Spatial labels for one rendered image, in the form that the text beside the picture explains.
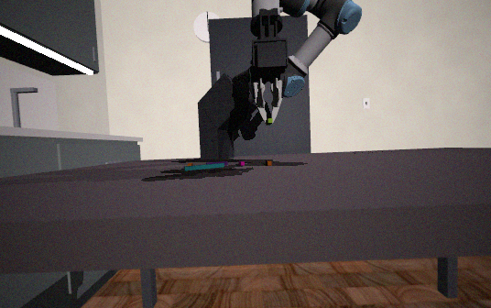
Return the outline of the turquoise rod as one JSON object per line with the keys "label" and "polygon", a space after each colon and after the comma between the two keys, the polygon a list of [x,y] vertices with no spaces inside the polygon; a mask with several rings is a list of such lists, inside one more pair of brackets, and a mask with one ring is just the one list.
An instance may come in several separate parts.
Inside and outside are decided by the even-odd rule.
{"label": "turquoise rod", "polygon": [[195,165],[195,166],[185,166],[185,171],[195,171],[195,170],[204,170],[204,169],[213,169],[213,168],[222,168],[224,167],[224,163],[215,163],[215,164],[205,164],[205,165]]}

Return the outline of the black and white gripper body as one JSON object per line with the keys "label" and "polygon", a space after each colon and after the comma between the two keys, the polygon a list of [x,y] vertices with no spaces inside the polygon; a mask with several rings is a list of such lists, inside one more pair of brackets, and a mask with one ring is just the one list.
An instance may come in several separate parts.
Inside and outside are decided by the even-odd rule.
{"label": "black and white gripper body", "polygon": [[[260,78],[262,78],[262,81],[271,79],[274,82],[275,77],[284,73],[289,65],[288,38],[278,37],[278,33],[282,29],[282,17],[278,14],[277,8],[271,8],[270,10],[259,9],[259,15],[251,20],[250,27],[251,33],[259,37],[259,39],[252,39],[252,60],[250,61],[252,72],[259,77],[258,80]],[[257,44],[254,45],[255,43]]]}

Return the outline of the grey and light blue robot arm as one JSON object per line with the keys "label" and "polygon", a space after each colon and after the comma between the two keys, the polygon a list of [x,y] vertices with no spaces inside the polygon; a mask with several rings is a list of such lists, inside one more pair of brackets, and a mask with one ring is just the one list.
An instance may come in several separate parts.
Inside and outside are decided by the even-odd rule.
{"label": "grey and light blue robot arm", "polygon": [[[320,19],[304,43],[293,56],[288,56],[286,69],[288,83],[283,97],[292,97],[304,86],[308,68],[327,45],[339,34],[349,34],[358,25],[362,8],[352,0],[251,0],[252,19],[259,15],[259,9],[277,8],[291,17],[301,17],[306,11]],[[248,70],[233,79],[236,88],[252,103],[253,96],[248,87]]]}

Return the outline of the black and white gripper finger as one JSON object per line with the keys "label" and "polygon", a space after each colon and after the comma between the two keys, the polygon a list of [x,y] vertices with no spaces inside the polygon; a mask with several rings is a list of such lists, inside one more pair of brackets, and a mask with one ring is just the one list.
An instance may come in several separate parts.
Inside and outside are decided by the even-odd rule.
{"label": "black and white gripper finger", "polygon": [[[273,122],[275,121],[278,110],[283,98],[283,94],[285,92],[286,86],[288,83],[288,75],[286,74],[286,71],[284,73],[281,73],[280,75],[276,76],[274,79],[274,82],[271,84],[270,91],[273,94],[273,101],[271,103],[272,105],[272,112],[270,114],[270,117],[273,119]],[[279,90],[278,90],[279,88]]]}
{"label": "black and white gripper finger", "polygon": [[[263,93],[265,91],[265,85],[262,83],[262,78],[258,80],[259,77],[255,76],[252,69],[248,69],[248,87],[256,103],[257,109],[261,114],[264,122],[267,124],[267,112],[265,110],[265,101],[263,98]],[[261,90],[261,84],[262,89]],[[262,96],[262,99],[261,99]]]}

